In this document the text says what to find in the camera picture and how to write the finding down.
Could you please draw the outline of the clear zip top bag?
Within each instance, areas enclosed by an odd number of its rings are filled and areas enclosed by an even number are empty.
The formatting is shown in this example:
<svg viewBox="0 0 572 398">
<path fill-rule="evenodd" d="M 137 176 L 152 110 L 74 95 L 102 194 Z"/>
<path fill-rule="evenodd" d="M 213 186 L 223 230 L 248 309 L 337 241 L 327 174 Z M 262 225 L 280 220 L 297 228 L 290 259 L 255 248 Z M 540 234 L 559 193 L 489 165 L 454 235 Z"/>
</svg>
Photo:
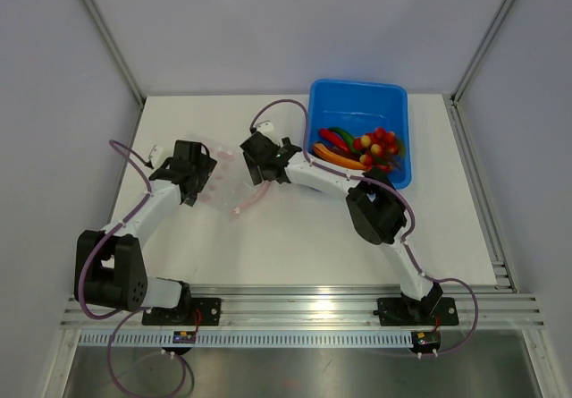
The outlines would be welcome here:
<svg viewBox="0 0 572 398">
<path fill-rule="evenodd" d="M 200 138 L 217 164 L 198 201 L 230 216 L 245 213 L 261 201 L 270 188 L 270 183 L 254 185 L 242 151 L 236 146 L 208 138 Z"/>
</svg>

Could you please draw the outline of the orange toy croissant bread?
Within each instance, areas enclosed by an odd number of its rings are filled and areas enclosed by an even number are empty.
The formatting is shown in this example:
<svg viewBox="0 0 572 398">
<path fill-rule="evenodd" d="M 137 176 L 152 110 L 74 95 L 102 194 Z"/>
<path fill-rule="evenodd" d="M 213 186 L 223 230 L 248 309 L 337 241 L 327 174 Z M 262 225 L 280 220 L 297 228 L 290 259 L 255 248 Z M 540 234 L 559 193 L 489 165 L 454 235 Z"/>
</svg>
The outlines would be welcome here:
<svg viewBox="0 0 572 398">
<path fill-rule="evenodd" d="M 339 155 L 330 150 L 329 148 L 327 148 L 323 143 L 320 142 L 315 143 L 312 149 L 317 157 L 323 159 L 324 161 L 330 164 L 337 165 L 339 167 L 347 168 L 350 170 L 360 170 L 360 171 L 366 170 L 366 166 L 363 165 L 358 160 L 349 159 L 347 157 Z"/>
</svg>

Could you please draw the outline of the red toy chili pepper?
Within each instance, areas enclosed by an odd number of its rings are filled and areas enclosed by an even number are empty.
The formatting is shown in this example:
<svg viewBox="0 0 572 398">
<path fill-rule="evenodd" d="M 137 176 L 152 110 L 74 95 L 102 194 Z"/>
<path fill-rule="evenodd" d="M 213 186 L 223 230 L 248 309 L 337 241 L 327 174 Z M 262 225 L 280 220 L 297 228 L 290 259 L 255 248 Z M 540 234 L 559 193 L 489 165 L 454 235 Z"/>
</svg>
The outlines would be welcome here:
<svg viewBox="0 0 572 398">
<path fill-rule="evenodd" d="M 349 146 L 347 145 L 347 143 L 337 133 L 335 133 L 331 130 L 322 128 L 319 130 L 318 135 L 320 136 L 320 138 L 322 140 L 329 142 L 333 147 L 336 147 L 337 149 L 341 150 L 342 152 L 344 152 L 344 153 L 350 152 Z"/>
</svg>

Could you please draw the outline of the green toy chili pepper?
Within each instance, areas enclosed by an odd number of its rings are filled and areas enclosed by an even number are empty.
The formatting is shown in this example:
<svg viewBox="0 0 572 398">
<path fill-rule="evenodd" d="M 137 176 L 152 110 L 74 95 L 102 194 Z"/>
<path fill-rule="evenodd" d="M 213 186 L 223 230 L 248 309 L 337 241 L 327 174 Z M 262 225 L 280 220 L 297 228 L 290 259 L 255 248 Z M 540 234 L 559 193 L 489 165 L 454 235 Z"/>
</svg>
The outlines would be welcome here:
<svg viewBox="0 0 572 398">
<path fill-rule="evenodd" d="M 330 131 L 337 134 L 345 142 L 349 149 L 354 148 L 354 137 L 349 132 L 340 127 L 331 127 Z"/>
</svg>

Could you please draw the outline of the blue plastic bin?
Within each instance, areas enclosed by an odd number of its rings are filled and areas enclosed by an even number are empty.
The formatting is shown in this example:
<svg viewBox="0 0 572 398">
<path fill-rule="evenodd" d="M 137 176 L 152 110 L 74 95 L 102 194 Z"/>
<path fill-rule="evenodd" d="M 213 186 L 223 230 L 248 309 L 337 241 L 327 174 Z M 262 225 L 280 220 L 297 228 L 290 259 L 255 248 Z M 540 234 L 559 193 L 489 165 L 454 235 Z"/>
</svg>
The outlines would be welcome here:
<svg viewBox="0 0 572 398">
<path fill-rule="evenodd" d="M 405 148 L 400 168 L 389 179 L 398 190 L 409 186 L 412 165 L 409 154 L 408 93 L 392 84 L 321 79 L 312 83 L 308 100 L 307 149 L 320 140 L 323 128 L 338 127 L 353 136 L 377 128 L 392 131 Z"/>
</svg>

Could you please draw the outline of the red toy grape bunch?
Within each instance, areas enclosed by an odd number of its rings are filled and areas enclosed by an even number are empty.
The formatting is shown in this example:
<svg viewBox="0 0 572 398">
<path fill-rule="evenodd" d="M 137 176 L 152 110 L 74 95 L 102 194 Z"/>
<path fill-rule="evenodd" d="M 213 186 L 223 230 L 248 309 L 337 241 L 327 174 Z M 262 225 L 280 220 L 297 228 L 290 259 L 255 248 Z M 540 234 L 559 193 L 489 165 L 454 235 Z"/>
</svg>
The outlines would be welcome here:
<svg viewBox="0 0 572 398">
<path fill-rule="evenodd" d="M 351 139 L 350 147 L 365 168 L 377 167 L 389 174 L 402 170 L 407 149 L 404 141 L 394 131 L 378 127 L 359 137 Z"/>
</svg>

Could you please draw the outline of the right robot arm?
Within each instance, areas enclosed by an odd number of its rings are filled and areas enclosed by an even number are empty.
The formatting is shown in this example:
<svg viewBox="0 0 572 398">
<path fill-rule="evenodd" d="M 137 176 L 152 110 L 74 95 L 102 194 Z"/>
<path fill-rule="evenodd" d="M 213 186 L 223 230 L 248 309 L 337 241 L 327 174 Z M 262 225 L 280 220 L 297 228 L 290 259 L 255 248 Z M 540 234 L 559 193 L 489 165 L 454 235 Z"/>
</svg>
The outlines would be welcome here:
<svg viewBox="0 0 572 398">
<path fill-rule="evenodd" d="M 345 200 L 357 234 L 382 248 L 399 280 L 401 302 L 395 306 L 397 313 L 390 316 L 391 320 L 400 325 L 430 325 L 442 319 L 442 288 L 427 277 L 407 243 L 413 214 L 384 172 L 373 169 L 354 174 L 339 166 L 330 167 L 323 160 L 311 159 L 289 139 L 276 143 L 257 130 L 240 148 L 255 185 L 295 184 Z"/>
</svg>

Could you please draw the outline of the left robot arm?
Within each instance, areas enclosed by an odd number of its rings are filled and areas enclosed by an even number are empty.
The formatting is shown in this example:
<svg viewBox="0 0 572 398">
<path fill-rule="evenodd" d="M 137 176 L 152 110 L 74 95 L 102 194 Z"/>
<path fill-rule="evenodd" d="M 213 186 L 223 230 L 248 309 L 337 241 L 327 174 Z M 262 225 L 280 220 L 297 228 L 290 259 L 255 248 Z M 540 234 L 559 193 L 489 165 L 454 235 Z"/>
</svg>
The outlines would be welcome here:
<svg viewBox="0 0 572 398">
<path fill-rule="evenodd" d="M 189 284 L 149 276 L 142 250 L 168 216 L 196 203 L 217 162 L 200 141 L 176 141 L 172 154 L 160 165 L 117 140 L 109 144 L 139 175 L 144 190 L 124 217 L 79 236 L 75 300 L 93 320 L 143 311 L 148 325 L 197 323 L 201 316 Z"/>
</svg>

